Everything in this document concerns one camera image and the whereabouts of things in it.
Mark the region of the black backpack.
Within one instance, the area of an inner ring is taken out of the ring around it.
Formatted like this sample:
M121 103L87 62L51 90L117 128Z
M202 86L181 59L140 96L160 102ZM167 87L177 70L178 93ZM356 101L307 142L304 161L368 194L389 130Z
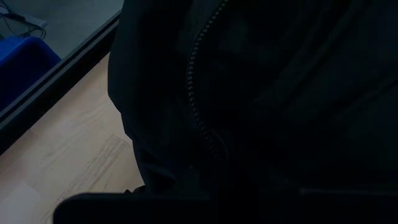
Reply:
M124 0L108 93L153 193L398 189L398 0Z

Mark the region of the blue plastic bin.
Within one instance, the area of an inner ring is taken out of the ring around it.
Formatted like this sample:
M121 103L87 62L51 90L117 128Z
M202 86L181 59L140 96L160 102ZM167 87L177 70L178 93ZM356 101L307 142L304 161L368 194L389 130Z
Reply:
M0 111L61 61L38 37L0 40Z

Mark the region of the white power strip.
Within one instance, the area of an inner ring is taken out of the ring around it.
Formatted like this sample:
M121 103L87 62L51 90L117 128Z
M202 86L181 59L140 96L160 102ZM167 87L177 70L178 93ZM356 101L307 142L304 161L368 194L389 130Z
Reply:
M47 22L45 20L25 14L18 14L16 12L11 12L6 6L0 6L0 15L5 16L6 18L14 21L23 22L25 24L31 26L37 26L40 28L44 28L47 25Z

